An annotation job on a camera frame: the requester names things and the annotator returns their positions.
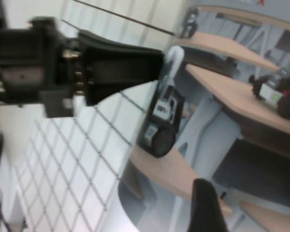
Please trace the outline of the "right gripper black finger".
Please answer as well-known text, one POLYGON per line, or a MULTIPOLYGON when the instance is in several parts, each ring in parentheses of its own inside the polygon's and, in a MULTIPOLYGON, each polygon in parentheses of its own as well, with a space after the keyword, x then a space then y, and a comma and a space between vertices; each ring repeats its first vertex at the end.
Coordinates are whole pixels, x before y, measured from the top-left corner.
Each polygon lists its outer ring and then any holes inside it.
POLYGON ((214 186, 206 179, 195 179, 192 184, 189 232, 226 232, 214 186))

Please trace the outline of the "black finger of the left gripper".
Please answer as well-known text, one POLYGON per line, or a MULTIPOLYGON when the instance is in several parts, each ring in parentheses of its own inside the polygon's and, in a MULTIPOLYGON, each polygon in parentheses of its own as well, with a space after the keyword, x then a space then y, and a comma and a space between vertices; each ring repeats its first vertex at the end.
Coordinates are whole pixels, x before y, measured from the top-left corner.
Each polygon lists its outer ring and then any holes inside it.
POLYGON ((87 30, 78 33, 83 91, 94 106, 122 90, 158 79, 164 53, 108 40, 87 30))

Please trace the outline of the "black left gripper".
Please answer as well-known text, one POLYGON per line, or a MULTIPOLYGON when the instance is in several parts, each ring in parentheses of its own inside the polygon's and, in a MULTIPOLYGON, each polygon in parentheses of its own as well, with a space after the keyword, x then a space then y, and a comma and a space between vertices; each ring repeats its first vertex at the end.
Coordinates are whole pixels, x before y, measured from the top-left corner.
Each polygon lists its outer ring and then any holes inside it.
POLYGON ((0 106, 40 104, 48 118, 73 117, 81 54, 80 35, 65 36, 52 17, 35 17, 26 29, 0 17, 0 106))

